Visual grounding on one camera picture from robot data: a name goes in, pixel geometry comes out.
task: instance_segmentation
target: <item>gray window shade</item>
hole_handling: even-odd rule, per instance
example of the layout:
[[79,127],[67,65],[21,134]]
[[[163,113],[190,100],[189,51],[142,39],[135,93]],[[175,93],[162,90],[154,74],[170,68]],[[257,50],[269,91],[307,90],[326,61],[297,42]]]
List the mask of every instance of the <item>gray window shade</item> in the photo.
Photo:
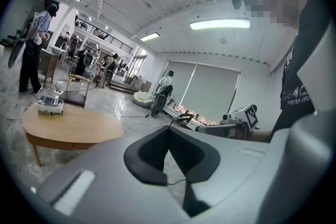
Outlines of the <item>gray window shade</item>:
[[219,122],[230,107],[238,77],[238,71],[197,65],[181,105]]
[[195,66],[195,63],[187,62],[170,61],[168,63],[168,66],[163,76],[167,76],[170,70],[174,71],[174,85],[171,98],[174,99],[176,104],[180,104],[182,96],[184,95],[184,92],[190,81],[191,75],[194,72]]

